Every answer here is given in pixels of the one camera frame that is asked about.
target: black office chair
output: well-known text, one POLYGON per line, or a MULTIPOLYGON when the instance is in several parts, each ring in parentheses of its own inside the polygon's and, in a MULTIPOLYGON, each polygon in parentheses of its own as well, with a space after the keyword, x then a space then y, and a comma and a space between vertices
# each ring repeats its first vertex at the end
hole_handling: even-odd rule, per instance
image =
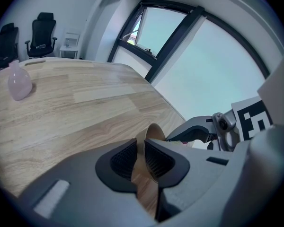
POLYGON ((4 25, 0 31, 0 69, 9 66, 9 63, 18 58, 16 37, 18 27, 14 23, 4 25))
POLYGON ((40 13, 37 20, 33 21, 33 39, 30 50, 28 49, 30 40, 25 42, 27 54, 30 58, 43 57, 53 52, 57 40, 56 37, 53 37, 52 46, 51 36, 55 24, 56 20, 53 18, 53 13, 40 13))

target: wooden table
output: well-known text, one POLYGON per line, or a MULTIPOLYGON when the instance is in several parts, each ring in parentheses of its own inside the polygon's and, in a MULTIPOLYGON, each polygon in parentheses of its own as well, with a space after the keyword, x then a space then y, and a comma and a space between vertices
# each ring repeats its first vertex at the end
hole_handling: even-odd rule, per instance
MULTIPOLYGON (((152 122, 167 136, 185 121, 129 66, 59 58, 20 65, 34 86, 18 102, 8 92, 9 69, 0 71, 0 182, 16 196, 72 154, 133 138, 152 122)), ((135 182, 143 199, 149 182, 135 182)))

